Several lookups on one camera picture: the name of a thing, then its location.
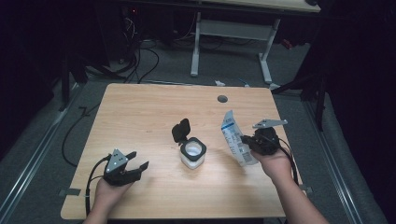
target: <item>dark background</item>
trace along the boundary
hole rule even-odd
[[[296,79],[325,76],[351,153],[389,223],[396,201],[395,127],[396,6],[393,1],[321,1],[323,16],[349,22],[284,19],[276,43],[311,43]],[[0,6],[1,158],[35,113],[52,97],[66,52],[75,50],[108,65],[108,47],[91,1],[3,1]],[[191,13],[142,10],[146,35],[172,44],[173,30],[189,28]],[[315,81],[297,88],[314,89]]]

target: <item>black cable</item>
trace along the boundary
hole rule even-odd
[[[211,41],[211,43],[215,43],[215,42],[219,42],[219,44],[217,45],[217,46],[215,46],[214,48],[206,48],[206,47],[204,47],[202,44],[204,44],[203,42],[204,41],[200,41],[201,43],[200,43],[200,48],[201,49],[207,49],[207,50],[215,50],[215,49],[219,49],[222,45],[223,45],[223,43],[224,43],[224,39],[223,38],[221,38],[221,37],[208,37],[207,39],[209,39],[209,40],[215,40],[215,41]]]
[[[296,185],[300,186],[300,184],[298,182],[297,168],[296,168],[296,164],[293,160],[293,157],[291,155],[289,155],[289,153],[285,150],[285,148],[280,147],[279,149],[282,150],[283,153],[285,153],[285,155],[288,157],[288,159],[290,161],[290,165],[291,165],[291,170],[293,171],[294,182],[296,183]]]
[[[224,38],[223,41],[225,43],[227,43],[227,44],[239,45],[239,46],[245,46],[245,45],[249,45],[249,44],[253,44],[253,43],[257,42],[257,40],[249,39],[249,40],[246,40],[243,43],[238,43],[238,42],[235,42],[235,41],[227,40],[227,38]]]
[[[131,82],[131,81],[133,80],[133,78],[134,78],[133,73],[136,73],[136,75],[137,75],[136,70],[137,70],[137,67],[138,67],[139,64],[140,64],[140,58],[141,58],[141,57],[140,57],[140,48],[138,48],[138,50],[137,50],[137,55],[138,55],[138,58],[137,58],[136,66],[134,67],[134,70],[128,75],[128,77],[125,78],[124,83],[128,82],[128,79],[130,79],[129,82]]]
[[[96,177],[92,178],[91,181],[93,181],[94,179],[100,178],[100,177],[103,177],[103,176],[102,175],[97,175]]]
[[[290,160],[290,164],[291,164],[291,170],[293,171],[294,182],[295,182],[297,185],[300,185],[299,182],[298,182],[297,167],[296,167],[296,164],[295,164],[295,162],[294,162],[293,152],[291,151],[290,146],[289,146],[283,139],[279,138],[279,140],[282,141],[282,142],[288,147],[288,149],[289,149],[289,152],[290,152],[290,158],[289,158],[289,160]]]
[[[132,22],[131,19],[129,19],[129,18],[124,18],[124,19],[131,21],[131,23],[134,25],[134,23]],[[107,76],[107,77],[115,78],[115,79],[127,79],[127,77],[118,76],[118,74],[127,72],[128,70],[130,70],[131,68],[136,66],[136,57],[134,55],[134,51],[136,49],[140,48],[140,41],[139,41],[140,36],[141,36],[141,33],[138,32],[136,34],[133,33],[131,41],[129,41],[129,38],[127,38],[127,50],[125,53],[125,58],[129,58],[129,55],[131,55],[131,54],[132,55],[131,55],[131,60],[129,61],[128,65],[126,65],[125,67],[113,72],[103,66],[96,64],[96,66],[93,66],[93,68],[95,68],[99,72],[92,71],[90,68],[87,68],[87,67],[85,68],[85,71],[87,73],[95,75],[95,76]]]
[[[187,47],[187,46],[191,46],[191,45],[193,45],[195,43],[194,39],[193,40],[189,40],[192,37],[194,37],[194,36],[190,36],[189,38],[185,38],[185,39],[182,39],[182,40],[173,40],[172,42],[174,44],[176,44],[176,45],[179,45],[179,46],[182,46],[182,47]],[[178,42],[188,42],[188,44],[180,44]]]
[[[91,192],[91,190],[90,190],[90,184],[91,184],[91,181],[93,181],[95,179],[95,178],[92,178],[93,173],[95,172],[96,167],[98,167],[104,161],[109,161],[110,158],[111,158],[111,154],[108,154],[108,156],[106,156],[106,157],[102,158],[101,160],[99,160],[99,162],[97,162],[93,166],[93,168],[91,170],[91,174],[90,174],[90,177],[88,178],[88,182],[87,182],[87,188],[85,189],[85,213],[86,213],[87,216],[91,212],[91,202],[90,202],[90,192]]]
[[[152,70],[154,70],[157,67],[158,63],[160,62],[160,56],[158,56],[158,54],[154,50],[152,50],[152,49],[145,49],[145,50],[148,50],[148,51],[152,52],[153,54],[155,54],[155,56],[157,56],[157,62],[145,75],[143,75],[141,78],[138,79],[137,84],[140,84],[142,82],[142,79],[145,76],[147,76]]]
[[[85,117],[87,117],[96,107],[99,106],[99,104],[95,105],[93,108],[91,108],[88,112],[84,113],[83,115],[81,115],[81,117],[79,119],[77,119],[73,125],[69,128],[69,130],[67,131],[66,135],[64,136],[64,141],[62,142],[62,156],[64,157],[64,160],[69,163],[70,165],[77,167],[76,164],[74,164],[73,162],[71,162],[69,159],[66,158],[66,155],[64,154],[64,145],[66,144],[66,140],[67,137],[69,136],[69,134],[72,132],[72,130],[76,127],[76,125]]]

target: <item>gray carpet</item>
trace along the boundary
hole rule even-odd
[[[167,81],[214,86],[215,80],[220,80],[226,86],[244,86],[244,83],[239,80],[243,79],[252,87],[268,88],[268,85],[263,82],[257,58],[257,53],[263,46],[261,42],[245,45],[231,43],[218,45],[218,43],[204,42],[198,77],[190,77],[191,46],[168,47],[151,41],[144,43],[144,47],[150,46],[155,46],[152,50],[158,53],[160,62],[142,83]],[[308,45],[294,49],[285,49],[279,45],[272,47],[268,63],[275,84],[281,85],[293,80],[308,49]],[[156,63],[156,60],[152,52],[142,49],[141,64],[137,69],[137,75],[141,77],[145,74]],[[136,81],[137,76],[134,75],[132,82],[136,83]],[[58,132],[49,145],[48,153],[22,194],[8,223],[78,223],[76,220],[63,220],[60,217],[64,197],[59,196],[59,192],[69,187],[75,172],[75,168],[65,162],[62,156],[62,144],[69,128],[82,114],[80,107],[85,106],[90,109],[100,103],[106,85],[111,82],[116,82],[116,80],[90,76],[90,81],[79,89],[80,94],[69,107]],[[0,200],[2,202],[7,198],[19,175],[22,174],[23,168],[33,156],[46,130],[59,115],[58,109],[62,103],[60,85],[55,87],[54,92],[55,98],[37,113],[19,141],[0,163],[2,178]],[[316,127],[312,125],[311,118],[306,112],[305,103],[300,101],[296,93],[298,92],[286,91],[275,95],[275,100],[280,117],[289,122],[285,125],[285,130],[302,179],[312,189],[308,197],[331,223],[349,223],[346,210],[324,160]],[[332,112],[329,98],[326,99],[326,104],[323,117],[324,134],[346,183],[352,191],[362,221],[386,223],[361,177],[359,168],[348,153],[347,144]],[[96,110],[93,110],[88,117],[81,119],[65,142],[66,158],[73,163],[78,163],[95,114]],[[269,218],[264,222],[278,223],[278,220]]]

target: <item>table leg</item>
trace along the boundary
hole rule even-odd
[[[272,83],[270,70],[268,69],[267,57],[268,57],[268,54],[270,52],[271,46],[272,46],[272,44],[274,42],[274,38],[275,38],[275,35],[276,35],[277,28],[278,28],[279,24],[280,24],[280,19],[276,19],[274,24],[273,24],[273,26],[272,26],[271,32],[270,32],[270,34],[268,36],[268,40],[267,40],[267,45],[266,45],[265,51],[264,51],[264,53],[260,53],[259,54],[260,65],[262,66],[262,75],[264,76],[264,81],[267,84],[271,84]]]
[[[198,76],[198,65],[199,65],[199,40],[201,35],[201,12],[197,12],[197,22],[195,25],[195,46],[194,52],[192,53],[191,63],[191,76]]]

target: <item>cord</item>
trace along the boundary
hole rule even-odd
[[[129,22],[128,27],[125,28],[125,32],[122,32],[126,38],[126,41],[127,41],[127,50],[126,50],[125,58],[129,58],[130,55],[132,54],[131,60],[129,61],[129,63],[125,67],[123,67],[115,72],[110,71],[108,68],[105,68],[99,64],[96,64],[94,66],[94,68],[98,72],[92,71],[90,68],[86,67],[85,71],[87,73],[95,75],[95,76],[108,76],[110,78],[124,79],[124,83],[126,82],[125,79],[127,79],[127,77],[118,76],[118,74],[127,72],[128,70],[130,70],[131,68],[136,66],[137,59],[134,55],[134,51],[137,48],[140,48],[140,42],[138,41],[138,39],[140,39],[141,34],[136,33],[136,25],[134,24],[134,22],[131,19],[129,19],[129,18],[124,18],[124,19]]]
[[[91,190],[90,190],[90,184],[91,184],[91,181],[93,181],[95,178],[100,177],[100,176],[97,176],[95,178],[92,178],[93,173],[95,172],[96,167],[98,167],[104,161],[109,161],[110,158],[111,158],[111,154],[108,154],[108,156],[106,156],[106,157],[102,158],[101,160],[99,160],[99,162],[97,162],[93,166],[91,174],[90,174],[90,177],[88,178],[87,188],[85,189],[85,213],[86,213],[87,216],[91,212],[91,202],[90,202],[90,192],[91,192]]]
[[[143,78],[145,76],[147,76],[152,70],[154,70],[157,67],[158,63],[160,62],[160,56],[158,56],[158,54],[154,50],[152,50],[152,49],[145,49],[145,50],[148,50],[148,51],[152,52],[153,54],[155,54],[155,56],[157,56],[157,62],[145,75],[143,75],[141,78],[138,79],[137,84],[140,84],[142,82]]]
[[[285,153],[286,157],[288,157],[289,162],[290,162],[291,170],[292,170],[292,172],[293,172],[293,180],[294,180],[294,183],[296,183],[297,186],[300,186],[299,180],[298,180],[298,176],[297,176],[297,167],[296,167],[296,164],[295,164],[295,162],[294,162],[293,154],[292,154],[292,152],[291,152],[290,146],[289,146],[283,139],[278,138],[280,141],[282,141],[283,143],[286,144],[286,146],[288,147],[289,152],[290,152],[290,154],[289,154],[289,153],[285,150],[285,148],[283,148],[281,145],[275,143],[273,140],[267,138],[267,137],[264,136],[264,135],[261,135],[261,137],[263,137],[263,138],[264,138],[265,140],[267,140],[270,144],[274,145],[275,147],[279,148],[283,153]]]
[[[219,42],[219,44],[218,44],[217,46],[215,46],[214,48],[206,48],[206,47],[203,46],[204,41],[200,41],[200,45],[199,45],[199,46],[200,46],[201,49],[207,49],[207,50],[219,49],[219,48],[223,45],[223,43],[224,43],[224,39],[221,38],[221,37],[217,37],[217,36],[214,36],[214,37],[207,37],[206,40],[212,40],[212,41],[210,42],[210,44],[215,43],[215,42]]]
[[[136,70],[137,70],[137,67],[138,67],[139,64],[140,64],[140,58],[141,58],[141,57],[140,57],[140,48],[138,48],[137,55],[138,55],[138,58],[137,58],[136,66],[134,67],[134,70],[128,75],[128,77],[125,78],[124,83],[128,82],[128,79],[130,79],[129,82],[131,82],[131,81],[133,80],[133,78],[134,78],[133,73],[135,73],[135,74],[137,75]]]
[[[191,33],[192,27],[193,27],[194,24],[195,24],[195,19],[196,19],[196,17],[197,17],[197,13],[195,12],[195,13],[194,13],[194,17],[192,18],[192,22],[191,22],[191,26],[190,26],[189,31],[188,31],[185,35],[183,35],[181,38],[174,39],[174,41],[184,40],[184,39],[188,39],[188,38],[191,38],[191,37],[195,36],[195,35],[190,35],[190,36],[188,36],[188,35]]]
[[[77,167],[76,164],[74,164],[73,162],[71,162],[69,159],[66,158],[66,155],[64,153],[64,145],[66,144],[66,140],[67,137],[69,136],[69,134],[72,132],[72,130],[76,127],[76,125],[85,117],[87,117],[96,107],[98,107],[100,105],[97,104],[95,105],[93,108],[91,108],[88,112],[84,113],[83,115],[81,115],[81,117],[79,117],[74,123],[73,125],[69,128],[69,130],[67,131],[66,135],[64,136],[64,141],[62,142],[62,156],[64,157],[64,160],[70,164],[71,166]]]
[[[227,44],[240,45],[240,46],[245,46],[245,45],[249,45],[249,44],[253,44],[253,43],[257,42],[257,40],[249,39],[249,40],[246,40],[244,43],[238,43],[235,41],[227,40],[227,38],[224,38],[223,41]]]

